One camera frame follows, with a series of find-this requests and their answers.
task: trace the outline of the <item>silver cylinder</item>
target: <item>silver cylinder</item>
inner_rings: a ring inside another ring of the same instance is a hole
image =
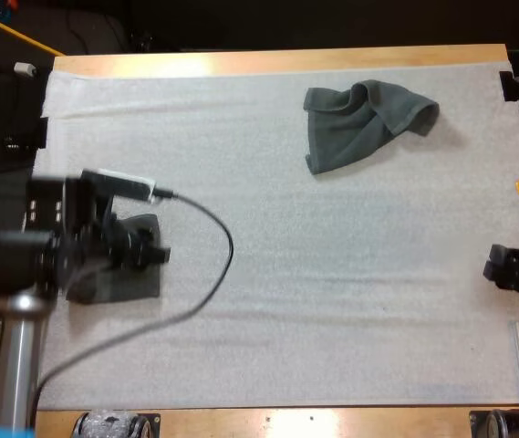
[[[0,427],[24,430],[36,391],[51,306],[33,291],[0,300]]]

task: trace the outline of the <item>black cable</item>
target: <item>black cable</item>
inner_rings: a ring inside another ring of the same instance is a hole
[[[107,25],[111,29],[113,36],[115,37],[115,39],[117,39],[117,44],[119,45],[119,48],[121,49],[122,52],[125,52],[125,45],[121,43],[121,38],[119,38],[119,35],[117,35],[117,30],[115,30],[115,26],[113,25],[113,23],[111,23],[109,16],[107,14],[105,14],[104,12],[101,12],[101,15],[107,22]]]
[[[218,290],[219,286],[222,284],[224,277],[226,276],[226,273],[229,270],[229,267],[231,266],[231,262],[233,261],[234,245],[233,245],[233,237],[231,236],[231,232],[229,231],[229,228],[214,213],[212,213],[210,210],[208,210],[206,207],[203,207],[199,203],[196,203],[192,199],[189,199],[185,196],[175,194],[175,193],[172,193],[169,191],[164,191],[161,189],[154,190],[153,195],[158,196],[160,198],[171,198],[171,199],[180,201],[182,203],[187,203],[191,207],[194,207],[195,209],[197,209],[200,212],[209,216],[211,219],[213,219],[213,221],[216,224],[218,224],[223,229],[224,234],[226,235],[226,237],[229,241],[229,255],[227,256],[226,262],[224,263],[224,267],[223,267],[223,270],[221,271],[221,274],[218,276],[218,278],[214,282],[214,285],[213,285],[213,287],[211,287],[210,292],[208,292],[206,294],[206,296],[190,310],[186,310],[182,313],[179,313],[179,314],[174,315],[173,317],[169,317],[167,319],[151,322],[150,324],[146,324],[142,327],[135,328],[134,330],[130,330],[127,333],[123,333],[123,334],[113,337],[111,339],[105,340],[105,341],[101,342],[100,344],[97,344],[94,347],[90,347],[84,351],[81,351],[80,353],[65,360],[60,365],[57,365],[55,368],[53,368],[51,371],[49,371],[38,383],[38,386],[36,387],[36,392],[34,395],[34,400],[32,401],[31,412],[30,412],[30,427],[33,430],[36,428],[36,411],[38,409],[38,402],[40,400],[40,394],[42,393],[42,390],[47,386],[47,383],[49,381],[54,379],[57,375],[61,374],[63,371],[68,370],[69,368],[79,364],[81,361],[83,361],[91,356],[94,356],[95,354],[98,354],[106,349],[116,347],[123,342],[134,339],[134,338],[136,338],[140,335],[143,335],[145,333],[148,333],[150,331],[166,329],[167,327],[174,326],[176,324],[180,324],[181,322],[184,322],[184,321],[194,317],[203,308],[206,307],[206,305],[211,301],[211,299],[213,299],[214,294]]]
[[[85,51],[85,55],[88,55],[88,46],[87,41],[80,35],[79,32],[77,32],[75,29],[72,28],[70,25],[70,7],[67,8],[67,12],[65,13],[65,21],[67,22],[67,29],[68,32],[73,34],[75,38],[78,40],[81,46],[83,46],[83,50]]]

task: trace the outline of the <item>wooden table edge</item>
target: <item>wooden table edge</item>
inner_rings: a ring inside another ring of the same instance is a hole
[[[99,78],[202,78],[507,60],[503,44],[478,44],[56,57],[54,70]]]

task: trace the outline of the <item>cloth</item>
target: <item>cloth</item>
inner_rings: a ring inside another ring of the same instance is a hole
[[[510,321],[519,294],[483,277],[493,243],[519,247],[519,106],[508,63],[223,78],[88,79],[53,72],[35,173],[150,177],[217,213],[234,261],[204,312],[78,364],[43,409],[519,402]],[[431,135],[306,171],[309,88],[368,78],[440,102]],[[156,213],[171,261],[161,298],[60,299],[44,371],[191,307],[220,273],[221,231],[180,203]]]
[[[309,89],[304,110],[307,167],[318,174],[367,158],[405,130],[426,135],[440,107],[399,85],[363,80],[343,92]]]

